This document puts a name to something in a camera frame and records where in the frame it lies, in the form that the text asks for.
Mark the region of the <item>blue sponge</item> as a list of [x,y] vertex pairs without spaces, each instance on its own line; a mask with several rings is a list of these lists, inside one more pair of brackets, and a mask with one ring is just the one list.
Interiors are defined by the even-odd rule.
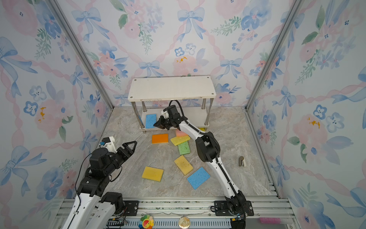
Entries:
[[146,129],[153,129],[154,124],[156,123],[157,116],[156,114],[147,114],[145,119],[145,127]]
[[187,178],[194,190],[198,189],[210,178],[209,173],[203,168],[199,168],[195,173]]

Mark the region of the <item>blue sponge front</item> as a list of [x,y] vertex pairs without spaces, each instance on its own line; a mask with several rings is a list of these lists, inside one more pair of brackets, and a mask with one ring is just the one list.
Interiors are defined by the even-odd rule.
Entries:
[[187,178],[194,190],[198,189],[210,178],[209,173],[203,168],[199,168],[195,173]]

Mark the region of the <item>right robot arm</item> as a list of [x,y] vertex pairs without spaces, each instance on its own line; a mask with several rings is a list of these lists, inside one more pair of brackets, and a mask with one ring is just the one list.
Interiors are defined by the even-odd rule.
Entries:
[[186,117],[179,114],[177,118],[161,115],[153,126],[167,130],[174,127],[195,140],[199,158],[212,169],[222,187],[229,212],[234,216],[250,215],[250,205],[228,174],[220,157],[221,148],[219,143],[211,132],[200,130],[189,122]]

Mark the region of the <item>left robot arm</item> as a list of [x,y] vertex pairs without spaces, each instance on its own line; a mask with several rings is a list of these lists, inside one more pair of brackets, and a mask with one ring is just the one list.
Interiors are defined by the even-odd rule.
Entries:
[[128,216],[137,215],[137,200],[126,201],[122,193],[105,191],[113,182],[112,173],[122,170],[136,146],[137,142],[132,141],[116,148],[113,137],[102,140],[89,157],[90,166],[76,190],[77,196],[63,228],[104,229],[110,221],[122,226]]

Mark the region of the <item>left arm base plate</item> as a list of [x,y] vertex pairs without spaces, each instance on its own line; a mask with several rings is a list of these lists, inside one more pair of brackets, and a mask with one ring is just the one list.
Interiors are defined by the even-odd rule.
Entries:
[[101,202],[95,216],[136,216],[139,208],[138,200],[123,200],[122,202]]

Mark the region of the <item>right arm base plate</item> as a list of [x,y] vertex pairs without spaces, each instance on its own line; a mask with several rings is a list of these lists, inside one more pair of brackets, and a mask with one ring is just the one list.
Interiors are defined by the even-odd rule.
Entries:
[[245,201],[244,204],[235,205],[226,200],[214,201],[213,206],[210,207],[211,212],[215,213],[216,216],[254,216],[254,209],[252,202]]

